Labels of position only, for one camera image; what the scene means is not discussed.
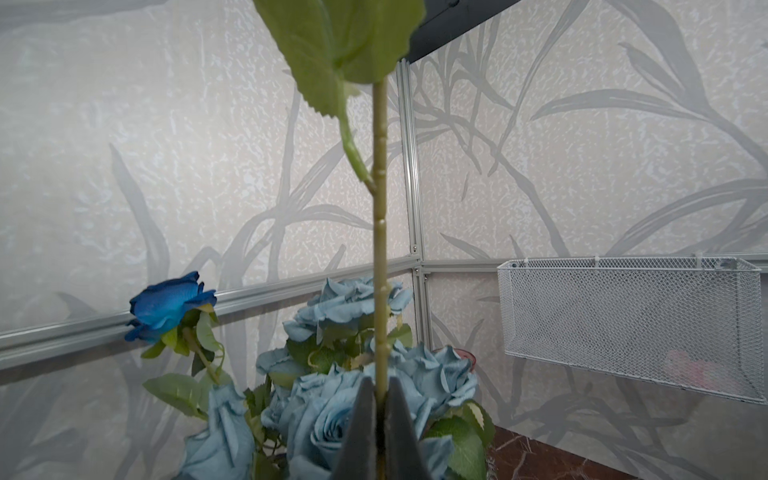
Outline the beige sunflower stem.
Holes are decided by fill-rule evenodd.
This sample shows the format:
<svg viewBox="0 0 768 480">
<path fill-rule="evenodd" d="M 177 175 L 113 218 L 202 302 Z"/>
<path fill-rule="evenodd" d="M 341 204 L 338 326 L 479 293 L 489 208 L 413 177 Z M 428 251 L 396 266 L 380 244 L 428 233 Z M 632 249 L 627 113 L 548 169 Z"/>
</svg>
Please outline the beige sunflower stem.
<svg viewBox="0 0 768 480">
<path fill-rule="evenodd" d="M 410 37 L 424 19 L 426 7 L 421 1 L 258 1 L 255 8 L 304 100 L 321 115 L 338 120 L 349 163 L 372 197 L 376 479 L 385 479 L 383 420 L 391 291 L 387 281 L 387 77 L 408 53 Z M 347 99 L 356 84 L 372 87 L 370 166 L 354 144 L 347 116 Z"/>
</svg>

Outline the light blue rose bouquet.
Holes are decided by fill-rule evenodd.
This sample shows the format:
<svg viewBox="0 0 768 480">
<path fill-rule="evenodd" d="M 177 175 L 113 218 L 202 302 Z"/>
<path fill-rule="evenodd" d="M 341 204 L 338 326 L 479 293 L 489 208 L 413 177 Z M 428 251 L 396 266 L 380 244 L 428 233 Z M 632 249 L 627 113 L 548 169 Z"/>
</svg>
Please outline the light blue rose bouquet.
<svg viewBox="0 0 768 480">
<path fill-rule="evenodd" d="M 337 464 L 359 386 L 374 378 L 373 279 L 327 280 L 283 325 L 285 344 L 261 353 L 263 382 L 241 390 L 225 371 L 147 380 L 145 389 L 205 428 L 185 441 L 181 479 L 327 479 Z M 434 479 L 484 479 L 495 428 L 476 402 L 470 362 L 431 351 L 398 323 L 388 333 L 388 376 L 400 380 Z"/>
</svg>

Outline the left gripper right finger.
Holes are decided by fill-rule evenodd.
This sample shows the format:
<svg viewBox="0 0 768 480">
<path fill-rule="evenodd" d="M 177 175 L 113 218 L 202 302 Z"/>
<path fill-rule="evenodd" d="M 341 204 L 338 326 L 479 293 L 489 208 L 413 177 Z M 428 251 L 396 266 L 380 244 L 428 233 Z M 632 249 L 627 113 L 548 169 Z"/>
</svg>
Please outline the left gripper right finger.
<svg viewBox="0 0 768 480">
<path fill-rule="evenodd" d="M 431 479 L 402 384 L 390 378 L 383 420 L 385 479 Z"/>
</svg>

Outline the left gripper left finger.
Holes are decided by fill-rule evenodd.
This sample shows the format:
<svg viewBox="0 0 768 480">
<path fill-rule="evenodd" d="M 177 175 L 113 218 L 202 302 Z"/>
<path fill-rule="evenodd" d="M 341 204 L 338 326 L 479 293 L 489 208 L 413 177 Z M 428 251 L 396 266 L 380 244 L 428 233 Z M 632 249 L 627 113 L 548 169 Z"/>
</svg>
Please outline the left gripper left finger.
<svg viewBox="0 0 768 480">
<path fill-rule="evenodd" d="M 349 429 L 331 479 L 374 480 L 376 469 L 377 403 L 373 381 L 365 377 L 359 386 Z"/>
</svg>

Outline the dark blue rose stem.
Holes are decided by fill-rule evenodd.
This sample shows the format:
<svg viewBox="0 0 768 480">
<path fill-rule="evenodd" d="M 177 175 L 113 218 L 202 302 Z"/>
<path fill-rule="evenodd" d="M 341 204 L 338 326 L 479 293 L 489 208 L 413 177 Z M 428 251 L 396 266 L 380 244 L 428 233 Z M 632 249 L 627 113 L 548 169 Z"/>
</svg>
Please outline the dark blue rose stem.
<svg viewBox="0 0 768 480">
<path fill-rule="evenodd" d="M 205 288 L 198 272 L 150 285 L 130 300 L 125 339 L 142 341 L 149 348 L 146 359 L 158 357 L 168 349 L 178 355 L 194 357 L 192 374 L 205 370 L 211 381 L 222 384 L 225 351 L 214 333 L 218 324 L 215 313 L 216 291 Z"/>
</svg>

